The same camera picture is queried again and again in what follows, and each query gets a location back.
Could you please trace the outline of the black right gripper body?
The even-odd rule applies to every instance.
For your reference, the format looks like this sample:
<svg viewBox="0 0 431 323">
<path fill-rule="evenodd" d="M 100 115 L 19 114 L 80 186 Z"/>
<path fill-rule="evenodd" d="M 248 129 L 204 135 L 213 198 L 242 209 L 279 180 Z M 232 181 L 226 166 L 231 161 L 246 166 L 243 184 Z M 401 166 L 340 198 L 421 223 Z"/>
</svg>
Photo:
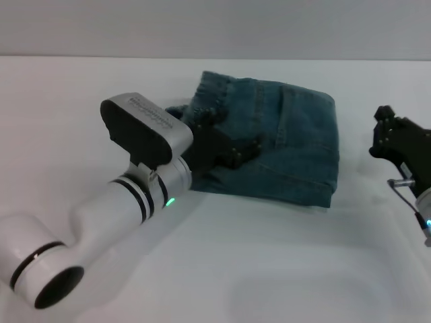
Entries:
<svg viewBox="0 0 431 323">
<path fill-rule="evenodd" d="M 408 118 L 396 117 L 384 144 L 385 159 L 392 162 L 404 178 L 415 181 L 411 191 L 418 198 L 430 188 L 430 130 Z"/>
</svg>

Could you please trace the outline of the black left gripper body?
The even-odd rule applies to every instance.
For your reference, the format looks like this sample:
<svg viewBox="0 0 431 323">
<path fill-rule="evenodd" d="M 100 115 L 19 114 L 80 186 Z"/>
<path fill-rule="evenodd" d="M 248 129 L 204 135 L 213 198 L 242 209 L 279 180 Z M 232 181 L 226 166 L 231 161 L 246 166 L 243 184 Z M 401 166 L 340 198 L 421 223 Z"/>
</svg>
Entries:
<svg viewBox="0 0 431 323">
<path fill-rule="evenodd" d="M 193 143 L 183 153 L 193 178 L 199 178 L 216 166 L 234 168 L 236 149 L 232 140 L 212 125 L 193 127 Z"/>
</svg>

